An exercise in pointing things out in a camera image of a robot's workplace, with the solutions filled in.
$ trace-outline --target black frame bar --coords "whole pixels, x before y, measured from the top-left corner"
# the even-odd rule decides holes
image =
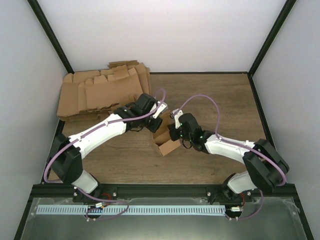
[[[260,116],[262,127],[266,136],[266,139],[274,146],[274,142],[268,127],[268,123],[261,106],[257,90],[253,81],[253,76],[256,73],[260,63],[262,62],[264,56],[266,55],[268,49],[270,48],[272,42],[276,38],[279,30],[281,29],[283,23],[285,22],[287,16],[289,15],[291,9],[293,8],[296,0],[287,0],[279,13],[273,27],[271,28],[266,40],[264,41],[261,50],[259,51],[257,57],[255,58],[249,72],[151,72],[150,74],[247,74],[248,80],[252,89],[253,97],[257,106],[257,110]],[[28,0],[34,14],[39,20],[43,30],[45,31],[47,37],[49,38],[52,46],[54,47],[56,53],[58,54],[61,62],[63,63],[66,71],[68,73],[74,73],[74,70],[67,59],[54,31],[52,30],[44,12],[42,11],[37,0]],[[64,127],[64,121],[59,120],[58,126],[55,132],[55,136],[62,133]],[[186,184],[186,185],[166,185],[166,184],[104,184],[108,188],[117,189],[117,197],[130,198],[130,197],[198,197],[206,198],[207,191],[209,189],[214,189],[217,185],[198,185],[198,184]],[[25,210],[23,212],[20,224],[18,226],[15,240],[21,239],[27,217],[32,205],[34,198],[72,198],[74,193],[74,188],[71,185],[66,184],[36,184],[31,190],[31,194],[27,201]],[[251,192],[253,197],[259,197],[260,193],[257,190]],[[306,219],[303,207],[301,205],[299,196],[297,194],[296,187],[294,184],[287,184],[285,186],[277,187],[271,195],[266,195],[266,197],[292,197],[295,205],[299,208],[299,217],[303,224],[303,228],[308,240],[313,240],[313,235],[310,230],[308,221]]]

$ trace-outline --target cardboard box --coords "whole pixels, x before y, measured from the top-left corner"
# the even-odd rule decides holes
[[[169,134],[168,125],[171,123],[170,111],[161,115],[162,124],[155,133],[151,133],[151,144],[161,156],[165,156],[178,148],[181,143],[179,140],[172,141]]]
[[[110,62],[111,69],[67,74],[62,82],[58,117],[66,121],[92,119],[99,113],[135,102],[142,94],[151,94],[150,71],[136,60]]]

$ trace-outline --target open cardboard box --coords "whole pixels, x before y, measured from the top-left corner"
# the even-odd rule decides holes
[[[166,111],[161,115],[162,124],[155,133],[151,133],[151,144],[161,156],[165,156],[178,148],[181,143],[179,140],[172,141],[169,134],[168,125],[172,120],[170,111]]]
[[[67,74],[62,82],[57,115],[62,121],[109,114],[151,94],[150,71],[136,60],[111,62],[111,69]]]

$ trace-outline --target wooden tabletop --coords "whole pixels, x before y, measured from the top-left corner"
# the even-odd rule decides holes
[[[158,88],[166,90],[170,110],[193,95],[208,95],[220,108],[220,135],[244,141],[265,138],[246,74],[152,74],[151,88],[153,93]],[[214,131],[217,111],[208,99],[191,100],[183,112],[192,113],[202,129]],[[77,134],[98,122],[66,122],[63,133]],[[83,160],[83,168],[101,183],[132,184],[221,184],[232,173],[245,171],[237,161],[183,146],[159,156],[147,129],[127,132],[97,147]]]

